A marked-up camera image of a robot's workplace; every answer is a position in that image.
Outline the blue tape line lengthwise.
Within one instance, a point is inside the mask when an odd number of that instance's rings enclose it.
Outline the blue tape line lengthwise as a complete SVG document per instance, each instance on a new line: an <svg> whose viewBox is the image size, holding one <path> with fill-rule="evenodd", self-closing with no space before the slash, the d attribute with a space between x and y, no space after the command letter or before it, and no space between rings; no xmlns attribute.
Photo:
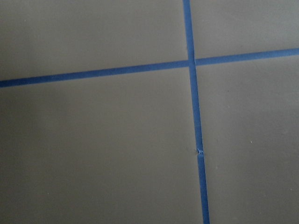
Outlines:
<svg viewBox="0 0 299 224"><path fill-rule="evenodd" d="M200 198L201 198L201 207L202 207L202 218L203 218L203 223L209 224L210 217L209 217L207 185L206 185L205 155L204 155L203 139L202 139L197 71L195 65L191 3L189 0L183 1L183 9L184 9L185 35L186 35L188 64L189 64L189 78L190 78L190 85L191 85L194 133L195 133L198 171L199 171L199 187L200 187Z"/></svg>

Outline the blue tape line crosswise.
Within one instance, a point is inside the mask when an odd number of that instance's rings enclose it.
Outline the blue tape line crosswise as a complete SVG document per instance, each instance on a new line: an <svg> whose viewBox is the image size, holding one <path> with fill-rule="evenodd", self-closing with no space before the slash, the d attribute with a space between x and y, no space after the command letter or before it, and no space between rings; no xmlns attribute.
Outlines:
<svg viewBox="0 0 299 224"><path fill-rule="evenodd" d="M244 54L227 55L227 56L213 56L213 57L195 59L194 65L203 66L203 65L211 65L211 64L232 63L232 62L251 61L251 60L278 58L278 57L289 57L289 56L297 56L298 54L299 54L299 49L292 48L292 49L281 49L281 50L244 53ZM24 77L24 78L17 78L17 79L1 80L0 87L7 88L13 86L52 83L52 82L93 78L93 77L123 75L123 74L146 72L146 71L186 68L189 67L189 65L190 63L187 60L183 60L183 61L173 61L173 62L110 68L110 69L102 69L102 70L65 73L65 74L57 74L57 75Z"/></svg>

